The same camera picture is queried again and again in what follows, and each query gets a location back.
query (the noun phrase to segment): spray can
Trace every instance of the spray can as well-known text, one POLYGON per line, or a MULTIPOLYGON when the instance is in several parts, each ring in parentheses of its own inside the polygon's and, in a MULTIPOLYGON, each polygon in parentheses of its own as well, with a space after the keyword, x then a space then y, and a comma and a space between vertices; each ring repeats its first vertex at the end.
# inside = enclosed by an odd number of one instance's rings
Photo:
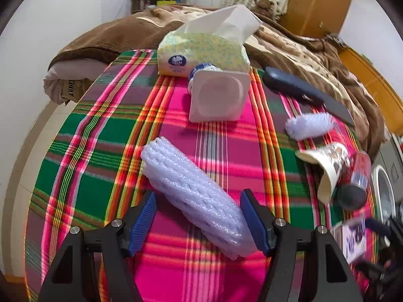
POLYGON ((367 202, 367 187, 371 179, 371 159, 364 151, 350 158, 350 167, 342 174, 337 199, 346 211, 358 210, 367 202))

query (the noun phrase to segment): plaid tablecloth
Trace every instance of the plaid tablecloth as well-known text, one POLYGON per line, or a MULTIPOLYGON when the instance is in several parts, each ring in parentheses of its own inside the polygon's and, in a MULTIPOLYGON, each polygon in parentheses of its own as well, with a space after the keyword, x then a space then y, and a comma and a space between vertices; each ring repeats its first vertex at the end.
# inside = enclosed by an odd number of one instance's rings
MULTIPOLYGON (((338 141, 353 153, 357 141, 343 123, 315 140, 290 140, 289 117, 317 112, 273 93, 251 69, 249 99, 238 122, 192 124, 185 78, 158 76, 156 51, 121 54, 96 80, 54 139, 32 195, 25 235, 25 270, 31 301, 71 226, 100 228, 136 205, 150 187, 141 173, 142 147, 165 136, 239 202, 250 188, 277 217, 303 228, 332 224, 353 215, 316 198, 317 166, 295 150, 338 141)), ((235 261, 223 256, 158 194, 158 211, 140 253, 129 260, 145 301, 255 301, 269 265, 261 252, 235 261)), ((375 215, 374 197, 354 215, 375 215)), ((367 257, 375 261, 374 235, 367 257)), ((102 266, 99 288, 108 290, 102 266)))

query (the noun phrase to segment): black knife handle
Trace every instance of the black knife handle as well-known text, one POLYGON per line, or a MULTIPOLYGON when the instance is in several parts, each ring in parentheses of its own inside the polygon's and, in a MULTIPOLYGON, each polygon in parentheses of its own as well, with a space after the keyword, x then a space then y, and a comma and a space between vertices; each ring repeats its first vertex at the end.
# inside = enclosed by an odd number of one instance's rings
POLYGON ((314 107, 320 107, 324 103, 322 91, 302 79, 277 68, 266 67, 263 83, 271 90, 292 96, 298 101, 307 102, 314 107))

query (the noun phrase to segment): knife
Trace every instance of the knife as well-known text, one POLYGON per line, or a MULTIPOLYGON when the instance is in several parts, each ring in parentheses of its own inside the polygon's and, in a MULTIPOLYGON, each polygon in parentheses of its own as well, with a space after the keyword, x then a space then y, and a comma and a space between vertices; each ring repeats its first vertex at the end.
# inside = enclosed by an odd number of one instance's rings
POLYGON ((323 106, 328 113, 345 124, 355 126, 353 117, 345 105, 294 75, 277 68, 266 67, 263 83, 267 88, 292 96, 300 102, 309 103, 314 107, 323 106))

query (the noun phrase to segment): blue oval logo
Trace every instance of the blue oval logo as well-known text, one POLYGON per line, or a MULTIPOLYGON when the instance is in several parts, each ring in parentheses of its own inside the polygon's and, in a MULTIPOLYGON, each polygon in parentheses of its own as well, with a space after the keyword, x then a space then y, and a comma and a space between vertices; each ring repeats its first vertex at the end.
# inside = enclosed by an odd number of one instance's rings
POLYGON ((186 65, 186 58, 183 55, 174 55, 169 58, 168 63, 172 66, 184 66, 186 65))

